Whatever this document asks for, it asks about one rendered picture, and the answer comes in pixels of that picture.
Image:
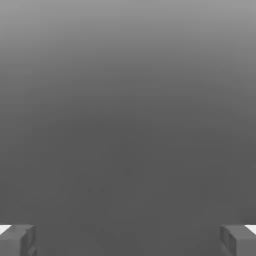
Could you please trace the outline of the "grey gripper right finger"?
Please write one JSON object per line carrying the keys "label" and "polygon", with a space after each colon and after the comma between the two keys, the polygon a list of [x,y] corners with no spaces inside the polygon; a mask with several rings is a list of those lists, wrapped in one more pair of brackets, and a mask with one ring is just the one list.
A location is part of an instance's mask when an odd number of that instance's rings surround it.
{"label": "grey gripper right finger", "polygon": [[221,225],[219,238],[223,256],[256,256],[256,224]]}

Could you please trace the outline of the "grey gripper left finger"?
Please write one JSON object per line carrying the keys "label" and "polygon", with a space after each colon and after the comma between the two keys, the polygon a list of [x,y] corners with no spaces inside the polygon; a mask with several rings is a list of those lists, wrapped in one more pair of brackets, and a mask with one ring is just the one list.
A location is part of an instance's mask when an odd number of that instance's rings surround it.
{"label": "grey gripper left finger", "polygon": [[37,227],[0,224],[0,256],[38,256]]}

